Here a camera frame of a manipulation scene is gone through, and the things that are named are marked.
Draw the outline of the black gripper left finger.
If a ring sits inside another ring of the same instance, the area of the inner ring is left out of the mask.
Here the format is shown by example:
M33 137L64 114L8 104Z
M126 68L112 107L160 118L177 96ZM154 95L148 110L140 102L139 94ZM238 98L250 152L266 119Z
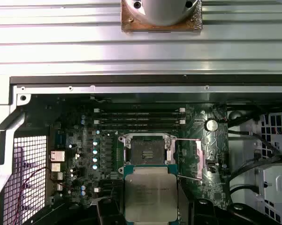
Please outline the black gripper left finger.
M88 207L80 203L62 203L43 209L29 219L30 225L123 225L124 216L112 198L100 198Z

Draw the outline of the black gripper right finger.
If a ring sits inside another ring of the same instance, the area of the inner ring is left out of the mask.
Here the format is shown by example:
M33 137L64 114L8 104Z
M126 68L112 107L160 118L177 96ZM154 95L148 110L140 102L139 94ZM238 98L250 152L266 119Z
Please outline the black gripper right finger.
M210 200L195 197L186 181L178 181L178 220L181 225L259 225L257 213L241 203L230 204L223 210Z

